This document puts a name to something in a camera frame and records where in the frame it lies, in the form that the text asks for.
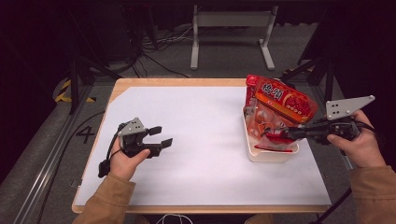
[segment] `tan jacket sleeve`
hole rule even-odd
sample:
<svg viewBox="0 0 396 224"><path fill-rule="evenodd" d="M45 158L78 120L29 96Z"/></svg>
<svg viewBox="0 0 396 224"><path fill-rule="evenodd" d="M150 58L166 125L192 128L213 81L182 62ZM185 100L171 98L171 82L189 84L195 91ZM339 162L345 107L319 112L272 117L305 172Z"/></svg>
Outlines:
<svg viewBox="0 0 396 224"><path fill-rule="evenodd" d="M134 186L110 172L73 223L123 223Z"/></svg>
<svg viewBox="0 0 396 224"><path fill-rule="evenodd" d="M396 223L396 174L390 166L349 173L358 224Z"/></svg>

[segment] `human hand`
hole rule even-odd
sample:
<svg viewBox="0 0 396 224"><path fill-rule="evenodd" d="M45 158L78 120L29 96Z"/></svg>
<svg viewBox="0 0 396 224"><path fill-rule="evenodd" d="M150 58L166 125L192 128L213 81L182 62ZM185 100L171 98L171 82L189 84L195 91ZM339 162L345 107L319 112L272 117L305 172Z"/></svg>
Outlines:
<svg viewBox="0 0 396 224"><path fill-rule="evenodd" d="M120 178L130 180L139 165L149 155L149 149L144 149L132 158L122 153L120 150L120 139L117 137L111 148L110 172Z"/></svg>
<svg viewBox="0 0 396 224"><path fill-rule="evenodd" d="M364 122L373 127L370 120L361 110L355 112L353 116L356 121ZM361 134L352 141L348 141L335 134L329 134L327 139L334 146L344 150L351 161L360 168L387 165L379 151L375 134L370 130L362 128Z"/></svg>

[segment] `white tabletop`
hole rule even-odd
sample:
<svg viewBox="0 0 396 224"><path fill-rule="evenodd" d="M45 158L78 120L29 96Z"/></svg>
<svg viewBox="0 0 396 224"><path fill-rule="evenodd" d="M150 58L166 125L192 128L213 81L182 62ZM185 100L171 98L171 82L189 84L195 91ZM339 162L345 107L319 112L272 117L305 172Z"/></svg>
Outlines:
<svg viewBox="0 0 396 224"><path fill-rule="evenodd" d="M173 145L139 165L132 206L330 205L306 140L284 163L249 160L245 95L245 87L129 88L107 108L74 205L94 194L112 136L120 123L136 117L146 128L163 127L145 143L173 138Z"/></svg>

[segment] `food container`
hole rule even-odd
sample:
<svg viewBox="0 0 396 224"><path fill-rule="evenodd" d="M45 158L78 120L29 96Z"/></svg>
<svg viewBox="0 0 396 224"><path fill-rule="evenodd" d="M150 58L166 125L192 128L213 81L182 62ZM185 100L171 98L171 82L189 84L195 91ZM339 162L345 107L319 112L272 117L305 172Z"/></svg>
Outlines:
<svg viewBox="0 0 396 224"><path fill-rule="evenodd" d="M245 137L247 142L247 155L251 161L281 163L287 161L288 159L290 159L291 157L293 157L295 154L298 153L299 150L298 141L294 142L293 144L290 145L290 147L288 147L288 149L291 150L290 152L255 148L255 146L258 145L260 141L254 138L253 136L251 136L250 134L248 134L247 122L249 122L249 120L246 120L244 114L242 116L242 119L244 122Z"/></svg>

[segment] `red snack bag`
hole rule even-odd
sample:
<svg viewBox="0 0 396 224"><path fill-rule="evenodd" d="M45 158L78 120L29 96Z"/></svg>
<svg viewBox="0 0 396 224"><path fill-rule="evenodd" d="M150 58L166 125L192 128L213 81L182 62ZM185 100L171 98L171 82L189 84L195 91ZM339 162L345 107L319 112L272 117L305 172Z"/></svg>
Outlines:
<svg viewBox="0 0 396 224"><path fill-rule="evenodd" d="M266 77L258 81L255 97L284 118L299 124L311 120L318 109L318 105L304 93Z"/></svg>
<svg viewBox="0 0 396 224"><path fill-rule="evenodd" d="M247 133L260 140L260 148L287 147L290 142L270 141L264 133L306 123L318 109L317 104L302 92L279 80L254 75L247 76L247 102L252 111L247 117Z"/></svg>

